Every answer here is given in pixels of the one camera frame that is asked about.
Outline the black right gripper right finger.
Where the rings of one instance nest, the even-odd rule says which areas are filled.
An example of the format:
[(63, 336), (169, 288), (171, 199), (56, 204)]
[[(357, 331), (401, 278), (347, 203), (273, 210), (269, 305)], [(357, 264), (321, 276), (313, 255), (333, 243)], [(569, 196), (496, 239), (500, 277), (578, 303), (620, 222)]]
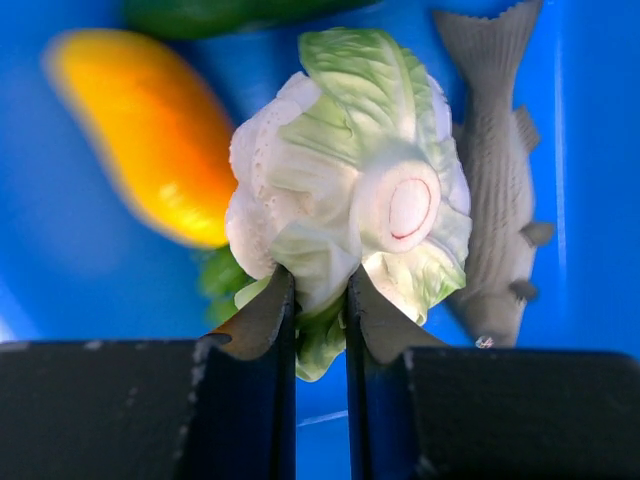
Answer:
[(349, 280), (355, 479), (635, 479), (639, 364), (615, 352), (455, 348), (364, 270)]

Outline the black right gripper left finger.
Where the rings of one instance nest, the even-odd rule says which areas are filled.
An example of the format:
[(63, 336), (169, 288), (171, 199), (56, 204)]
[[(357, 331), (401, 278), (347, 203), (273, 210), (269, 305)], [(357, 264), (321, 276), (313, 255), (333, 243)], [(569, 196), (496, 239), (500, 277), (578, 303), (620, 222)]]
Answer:
[(198, 339), (1, 347), (5, 479), (292, 479), (294, 280)]

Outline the white green cabbage toy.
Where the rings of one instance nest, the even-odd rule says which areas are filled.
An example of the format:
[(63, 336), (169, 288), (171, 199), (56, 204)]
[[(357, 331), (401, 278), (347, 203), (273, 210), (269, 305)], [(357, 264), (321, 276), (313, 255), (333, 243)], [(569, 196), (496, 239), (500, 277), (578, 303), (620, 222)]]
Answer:
[(470, 193), (443, 89), (379, 29), (303, 33), (302, 70), (233, 134), (238, 185), (225, 232), (252, 278), (246, 305), (278, 266), (294, 277), (296, 374), (319, 380), (345, 349), (349, 278), (416, 324), (466, 283)]

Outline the green grapes toy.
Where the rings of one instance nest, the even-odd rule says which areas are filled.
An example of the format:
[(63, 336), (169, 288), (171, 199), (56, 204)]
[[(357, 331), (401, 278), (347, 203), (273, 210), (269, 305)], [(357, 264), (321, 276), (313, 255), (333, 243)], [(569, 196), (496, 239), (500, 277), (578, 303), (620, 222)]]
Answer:
[(263, 287), (270, 275), (257, 280), (249, 276), (237, 263), (228, 244), (200, 256), (198, 290), (209, 301), (206, 320), (213, 329), (220, 327), (237, 311), (235, 296), (245, 287), (257, 282)]

